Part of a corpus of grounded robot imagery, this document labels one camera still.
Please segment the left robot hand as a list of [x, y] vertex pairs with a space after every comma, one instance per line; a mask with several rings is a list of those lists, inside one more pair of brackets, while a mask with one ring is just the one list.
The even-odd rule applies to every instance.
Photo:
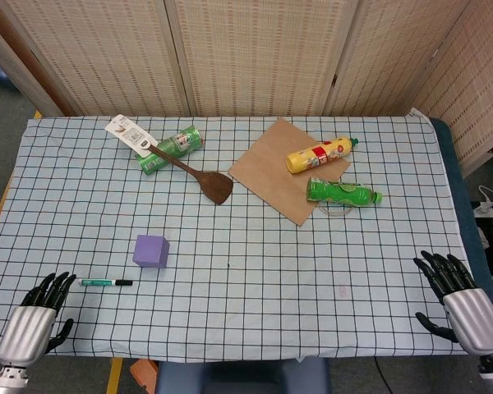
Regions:
[[75, 274], [50, 273], [31, 289], [9, 318], [0, 341], [0, 364], [28, 368], [60, 346], [69, 336], [74, 319], [69, 318], [56, 336], [53, 326], [67, 298]]

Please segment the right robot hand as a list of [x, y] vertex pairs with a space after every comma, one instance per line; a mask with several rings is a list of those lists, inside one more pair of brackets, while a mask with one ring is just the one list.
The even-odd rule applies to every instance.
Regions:
[[493, 355], [493, 303], [488, 295], [454, 255], [425, 250], [421, 254], [413, 262], [443, 306], [450, 326], [438, 326], [421, 312], [415, 313], [418, 322], [431, 334], [458, 343], [470, 355]]

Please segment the green marker pen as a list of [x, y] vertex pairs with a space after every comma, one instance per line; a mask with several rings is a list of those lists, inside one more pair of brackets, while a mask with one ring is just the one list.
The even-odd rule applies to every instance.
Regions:
[[78, 280], [80, 286], [132, 286], [133, 281], [127, 279], [92, 279], [81, 278]]

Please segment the purple foam cube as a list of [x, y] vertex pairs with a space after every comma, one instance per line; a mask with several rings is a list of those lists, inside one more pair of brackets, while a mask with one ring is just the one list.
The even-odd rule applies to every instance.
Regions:
[[168, 252], [169, 241], [165, 237], [139, 235], [132, 260], [142, 268], [165, 268]]

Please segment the white power strip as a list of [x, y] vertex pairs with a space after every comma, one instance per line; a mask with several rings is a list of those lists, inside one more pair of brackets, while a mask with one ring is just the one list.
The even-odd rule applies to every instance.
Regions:
[[472, 202], [474, 216], [476, 218], [493, 218], [493, 189], [484, 185], [478, 186], [477, 189], [484, 200]]

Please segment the blue table edge padding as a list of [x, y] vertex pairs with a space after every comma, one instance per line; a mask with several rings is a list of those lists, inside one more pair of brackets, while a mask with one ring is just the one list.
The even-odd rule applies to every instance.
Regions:
[[440, 147], [440, 153], [446, 169], [449, 188], [454, 201], [454, 210], [457, 216], [460, 235], [463, 241], [473, 279], [486, 292], [493, 303], [493, 280], [488, 268], [488, 262], [481, 237], [477, 229], [469, 193], [464, 182], [457, 154], [454, 150], [451, 131], [447, 124], [437, 118], [430, 118], [435, 129]]

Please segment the orange box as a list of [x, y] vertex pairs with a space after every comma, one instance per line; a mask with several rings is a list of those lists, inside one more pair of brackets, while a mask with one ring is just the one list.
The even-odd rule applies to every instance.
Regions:
[[132, 377], [137, 385], [147, 394], [155, 394], [159, 375], [159, 363], [154, 360], [139, 359], [130, 367]]

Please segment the green plastic bottle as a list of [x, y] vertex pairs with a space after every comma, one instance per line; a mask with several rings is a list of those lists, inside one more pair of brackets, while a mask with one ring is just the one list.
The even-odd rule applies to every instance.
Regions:
[[379, 204], [383, 195], [363, 185], [311, 177], [306, 185], [306, 199], [311, 202], [366, 207], [371, 204]]

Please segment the white spatula label card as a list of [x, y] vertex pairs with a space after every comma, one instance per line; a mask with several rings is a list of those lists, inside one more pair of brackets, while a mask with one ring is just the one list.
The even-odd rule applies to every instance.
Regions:
[[122, 114], [116, 115], [104, 129], [142, 158], [150, 154], [150, 146], [156, 147], [158, 144], [151, 134]]

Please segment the yellow plastic bottle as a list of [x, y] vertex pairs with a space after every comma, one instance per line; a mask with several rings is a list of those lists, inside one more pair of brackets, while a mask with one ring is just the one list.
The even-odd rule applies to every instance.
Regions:
[[298, 150], [286, 157], [287, 169], [296, 174], [343, 158], [348, 156], [358, 143], [357, 138], [341, 137]]

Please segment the blue padded chair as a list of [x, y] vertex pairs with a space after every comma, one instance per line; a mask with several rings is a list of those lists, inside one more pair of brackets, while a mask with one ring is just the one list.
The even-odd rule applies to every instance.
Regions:
[[332, 394], [327, 359], [162, 362], [155, 394]]

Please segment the blue checkered tablecloth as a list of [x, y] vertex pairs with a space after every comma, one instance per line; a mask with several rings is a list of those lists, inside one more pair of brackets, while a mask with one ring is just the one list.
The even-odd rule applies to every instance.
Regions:
[[[359, 140], [343, 181], [380, 192], [348, 213], [297, 225], [241, 184], [209, 201], [175, 167], [145, 175], [107, 117], [32, 119], [0, 215], [0, 339], [50, 273], [124, 278], [72, 285], [59, 355], [180, 362], [306, 356], [447, 355], [423, 312], [445, 312], [413, 259], [466, 254], [435, 129], [402, 117], [294, 117], [314, 140]], [[139, 235], [169, 241], [165, 268], [133, 262]]]

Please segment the green chips can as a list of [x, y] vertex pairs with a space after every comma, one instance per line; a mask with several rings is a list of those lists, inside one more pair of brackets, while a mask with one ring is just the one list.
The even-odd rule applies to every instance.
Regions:
[[[176, 135], [160, 141], [156, 147], [175, 158], [181, 158], [190, 152], [201, 148], [203, 145], [204, 140], [199, 130], [194, 126], [189, 126], [185, 130], [178, 132]], [[168, 165], [168, 162], [165, 159], [154, 153], [149, 154], [145, 158], [136, 154], [135, 159], [146, 175], [151, 175], [153, 172]]]

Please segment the dark wooden spatula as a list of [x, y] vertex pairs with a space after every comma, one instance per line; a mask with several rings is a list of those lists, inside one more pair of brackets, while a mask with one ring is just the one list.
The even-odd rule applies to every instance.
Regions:
[[196, 170], [152, 145], [150, 145], [147, 149], [151, 153], [167, 160], [174, 166], [190, 173], [199, 183], [203, 194], [215, 204], [223, 204], [232, 194], [233, 180], [223, 173]]

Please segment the woven folding screen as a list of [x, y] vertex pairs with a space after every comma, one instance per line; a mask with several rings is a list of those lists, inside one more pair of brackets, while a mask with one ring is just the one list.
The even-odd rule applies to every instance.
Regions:
[[47, 116], [392, 116], [493, 157], [493, 0], [0, 0], [0, 66]]

